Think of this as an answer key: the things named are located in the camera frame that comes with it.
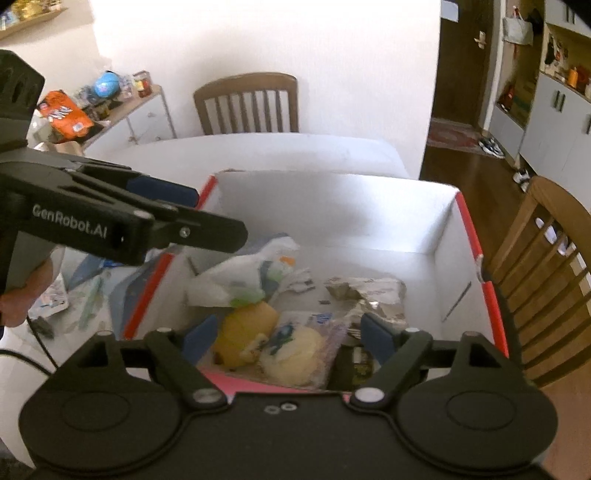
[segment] plastic bag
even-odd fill
[[[518,11],[513,17],[503,19],[503,40],[516,45],[533,45],[534,28],[530,22],[523,20]]]
[[[260,366],[279,385],[324,388],[349,325],[333,313],[283,312]]]
[[[67,140],[85,137],[95,124],[62,90],[45,95],[38,108],[41,115]]]
[[[187,302],[200,307],[242,307],[268,300],[280,282],[293,271],[297,243],[287,235],[260,247],[260,242],[241,254],[212,267],[189,281]]]

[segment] bottle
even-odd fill
[[[579,79],[579,72],[577,72],[577,67],[573,67],[569,70],[569,79],[567,84],[569,87],[577,88],[577,80]]]

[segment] white plastic bag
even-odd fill
[[[521,16],[505,17],[503,19],[503,40],[516,45],[533,45],[534,29],[530,22]]]
[[[268,300],[293,271],[297,243],[287,235],[243,248],[189,281],[187,302],[199,307],[241,307]]]

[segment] white wall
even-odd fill
[[[436,0],[90,3],[100,54],[117,72],[151,72],[180,137],[200,134],[199,86],[282,71],[300,82],[301,132],[385,139],[418,177],[437,70]]]
[[[505,16],[505,7],[505,0],[493,0],[492,32],[489,35],[491,53],[489,55],[482,109],[478,118],[478,125],[484,130],[488,130],[491,125],[492,111],[498,98],[504,48],[502,19]]]
[[[96,45],[88,0],[63,0],[63,5],[68,10],[55,19],[13,34],[0,44],[46,78],[44,93],[73,92],[94,81],[108,66]]]

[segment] foil wrapper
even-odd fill
[[[337,300],[358,300],[345,318],[359,325],[365,313],[373,313],[396,328],[405,329],[406,285],[397,278],[332,277],[324,286]]]

